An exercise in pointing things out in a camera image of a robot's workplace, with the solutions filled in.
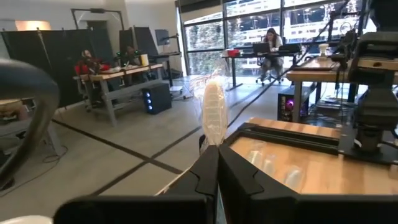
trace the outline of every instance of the white object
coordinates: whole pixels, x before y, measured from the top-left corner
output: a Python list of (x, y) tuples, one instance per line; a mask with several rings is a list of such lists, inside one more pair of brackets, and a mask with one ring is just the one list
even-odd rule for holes
[(24, 217), (12, 218), (0, 224), (52, 224), (52, 219), (40, 215), (28, 215)]
[(202, 128), (209, 145), (219, 146), (228, 125), (227, 107), (221, 83), (210, 80), (205, 88), (202, 106)]
[(328, 50), (329, 44), (320, 44), (319, 49), (321, 52), (321, 57), (326, 57), (326, 51)]
[(141, 57), (142, 66), (148, 66), (149, 65), (148, 55), (144, 54), (144, 55), (141, 55), (140, 57)]
[(300, 178), (300, 168), (294, 167), (290, 172), (287, 173), (284, 184), (291, 189), (296, 189), (299, 186)]
[(248, 161), (251, 164), (255, 165), (257, 168), (260, 168), (261, 161), (262, 161), (262, 152), (256, 151), (256, 150), (250, 151), (249, 156), (248, 156)]

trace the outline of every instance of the metal table frame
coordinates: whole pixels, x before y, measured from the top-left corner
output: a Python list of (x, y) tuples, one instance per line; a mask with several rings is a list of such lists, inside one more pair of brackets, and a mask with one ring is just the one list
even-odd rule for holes
[[(99, 82), (99, 84), (101, 85), (101, 97), (102, 97), (103, 101), (105, 102), (105, 106), (106, 106), (106, 111), (104, 111), (102, 109), (91, 108), (91, 102), (90, 102), (90, 97), (89, 97), (89, 100), (88, 100), (89, 101), (89, 103), (88, 103), (89, 109), (92, 110), (92, 112), (94, 112), (94, 113), (100, 113), (100, 114), (103, 114), (104, 112), (107, 113), (109, 116), (109, 119), (111, 120), (112, 125), (114, 127), (117, 127), (118, 122), (116, 120), (115, 111), (123, 109), (126, 106), (129, 106), (130, 103), (121, 103), (118, 105), (112, 105), (112, 100), (127, 97), (127, 96), (132, 95), (133, 93), (139, 91), (142, 88), (146, 88), (146, 87), (154, 85), (154, 84), (162, 83), (163, 80), (162, 80), (161, 68), (162, 67), (153, 68), (153, 69), (157, 70), (157, 79), (151, 80), (149, 82), (141, 83), (138, 85), (125, 87), (125, 88), (122, 88), (120, 90), (115, 90), (115, 91), (109, 91), (107, 79), (100, 79), (100, 80), (93, 80), (93, 81), (85, 80), (84, 86), (85, 86), (85, 90), (88, 94), (91, 93), (93, 90), (92, 82)], [(132, 75), (133, 73), (137, 73), (136, 69), (128, 70), (128, 71), (124, 72), (124, 75), (121, 75), (118, 77), (123, 77), (125, 75)]]
[(269, 54), (262, 54), (262, 55), (254, 55), (254, 54), (241, 54), (236, 57), (224, 57), (224, 58), (230, 58), (231, 59), (231, 71), (232, 71), (232, 88), (230, 88), (228, 91), (231, 91), (241, 85), (236, 84), (236, 64), (235, 64), (235, 59), (237, 58), (263, 58), (263, 57), (293, 57), (293, 64), (297, 61), (297, 54), (296, 53), (288, 53), (288, 52), (273, 52)]

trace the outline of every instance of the desktop computer tower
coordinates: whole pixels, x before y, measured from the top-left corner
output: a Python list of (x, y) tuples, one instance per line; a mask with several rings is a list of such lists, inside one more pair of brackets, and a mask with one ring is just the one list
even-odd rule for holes
[[(311, 86), (303, 86), (302, 88), (302, 105), (300, 107), (300, 117), (308, 115), (310, 108), (310, 94), (314, 91)], [(294, 86), (290, 86), (282, 90), (278, 94), (278, 121), (293, 121), (293, 107), (294, 107)]]
[(169, 84), (160, 83), (142, 89), (147, 113), (158, 114), (172, 107)]

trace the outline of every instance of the window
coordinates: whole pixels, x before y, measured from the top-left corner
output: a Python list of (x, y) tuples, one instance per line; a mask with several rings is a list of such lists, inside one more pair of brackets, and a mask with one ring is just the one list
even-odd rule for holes
[[(338, 9), (341, 5), (342, 2), (338, 2), (286, 11), (284, 15), (284, 33), (286, 42), (311, 42), (330, 20), (330, 12)], [(343, 9), (343, 12), (358, 12), (360, 10), (361, 0), (351, 0)], [(342, 36), (348, 30), (357, 26), (357, 16), (336, 17), (333, 23), (332, 36)], [(323, 32), (318, 41), (327, 40), (327, 37), (328, 29)]]
[(280, 8), (278, 0), (237, 0), (225, 3), (226, 15), (237, 16)]
[(320, 2), (324, 0), (285, 0), (285, 7), (289, 6), (299, 6), (302, 4), (308, 4), (308, 3), (314, 3), (314, 2)]
[(186, 27), (185, 33), (188, 51), (224, 48), (222, 22)]
[(279, 13), (249, 16), (227, 21), (229, 47), (251, 46), (261, 42), (269, 28), (279, 30)]
[(212, 19), (221, 19), (222, 17), (223, 17), (223, 13), (222, 12), (216, 12), (216, 13), (213, 13), (213, 14), (210, 14), (210, 15), (207, 15), (207, 16), (198, 17), (196, 19), (190, 19), (188, 21), (185, 21), (184, 24), (185, 25), (194, 24), (194, 23), (197, 23), (197, 22), (209, 21), (209, 20), (212, 20)]
[(214, 71), (221, 52), (188, 53), (188, 58), (191, 75), (207, 75)]

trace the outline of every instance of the wooden table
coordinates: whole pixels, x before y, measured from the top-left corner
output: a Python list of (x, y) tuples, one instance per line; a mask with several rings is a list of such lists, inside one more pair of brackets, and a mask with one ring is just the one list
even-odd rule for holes
[[(124, 75), (131, 75), (133, 73), (139, 73), (139, 72), (146, 72), (149, 71), (150, 69), (156, 69), (156, 68), (161, 68), (163, 67), (162, 64), (155, 64), (151, 66), (131, 66), (129, 69), (126, 71), (120, 71), (120, 72), (102, 72), (98, 75), (90, 75), (90, 80), (91, 81), (101, 81), (101, 80), (107, 80), (110, 78), (116, 78), (116, 77), (122, 77)], [(88, 80), (88, 75), (80, 75), (80, 78), (83, 81)]]
[[(155, 64), (155, 65), (151, 65), (151, 66), (133, 66), (130, 69), (127, 69), (125, 71), (120, 71), (120, 72), (114, 72), (114, 73), (100, 73), (99, 75), (80, 75), (79, 77), (75, 78), (78, 81), (78, 86), (79, 89), (81, 89), (80, 86), (80, 79), (84, 81), (85, 84), (85, 90), (87, 92), (88, 95), (90, 95), (92, 93), (92, 88), (93, 88), (93, 84), (92, 82), (99, 82), (101, 85), (101, 93), (102, 93), (102, 99), (105, 102), (106, 105), (106, 113), (108, 114), (111, 123), (114, 127), (116, 127), (118, 125), (118, 122), (116, 121), (116, 116), (114, 111), (115, 110), (119, 110), (125, 106), (127, 106), (127, 104), (120, 104), (117, 106), (113, 106), (112, 105), (112, 100), (118, 99), (118, 98), (122, 98), (122, 97), (126, 97), (128, 95), (133, 94), (134, 92), (154, 85), (154, 84), (158, 84), (158, 83), (162, 83), (162, 72), (161, 69), (163, 65), (162, 64)], [(117, 78), (117, 77), (123, 77), (125, 75), (132, 75), (135, 73), (140, 73), (140, 72), (146, 72), (152, 69), (156, 69), (157, 70), (157, 79), (155, 80), (151, 80), (149, 82), (144, 82), (138, 85), (133, 85), (133, 86), (129, 86), (129, 87), (125, 87), (122, 88), (120, 90), (114, 90), (114, 91), (109, 91), (108, 88), (108, 84), (107, 84), (107, 80), (109, 80), (110, 78)], [(90, 110), (92, 110), (93, 112), (99, 112), (99, 113), (103, 113), (103, 110), (97, 110), (97, 109), (93, 109), (91, 108), (91, 102), (89, 101), (88, 106), (90, 107)]]
[[(359, 61), (359, 66), (361, 67), (373, 67), (374, 61), (371, 58), (362, 59)], [(385, 62), (386, 66), (390, 69), (398, 68), (398, 62)], [(339, 63), (332, 62), (330, 58), (322, 60), (319, 58), (314, 58), (311, 61), (304, 62), (300, 67), (303, 68), (334, 68), (337, 67)], [(337, 71), (322, 71), (322, 70), (309, 70), (309, 71), (291, 71), (286, 74), (287, 79), (294, 82), (294, 108), (293, 108), (293, 122), (299, 122), (300, 120), (300, 105), (302, 102), (302, 87), (303, 82), (317, 82), (317, 97), (316, 101), (320, 99), (320, 93), (323, 82), (336, 82)], [(340, 72), (338, 79), (339, 82), (348, 83), (348, 71), (345, 73)], [(394, 84), (398, 84), (398, 74), (395, 76)], [(358, 87), (351, 84), (349, 87), (349, 102), (353, 102), (355, 95), (358, 91)]]
[[(332, 138), (339, 138), (340, 135), (338, 129), (306, 124), (260, 118), (252, 118), (248, 122)], [(267, 157), (274, 157), (273, 178), (283, 184), (287, 174), (292, 169), (298, 169), (300, 178), (293, 189), (301, 194), (398, 193), (398, 172), (394, 170), (395, 167), (390, 169), (386, 166), (344, 160), (342, 156), (259, 142), (262, 144), (256, 143), (253, 139), (239, 138), (231, 148), (245, 159), (254, 161), (259, 169), (263, 169), (262, 163)]]

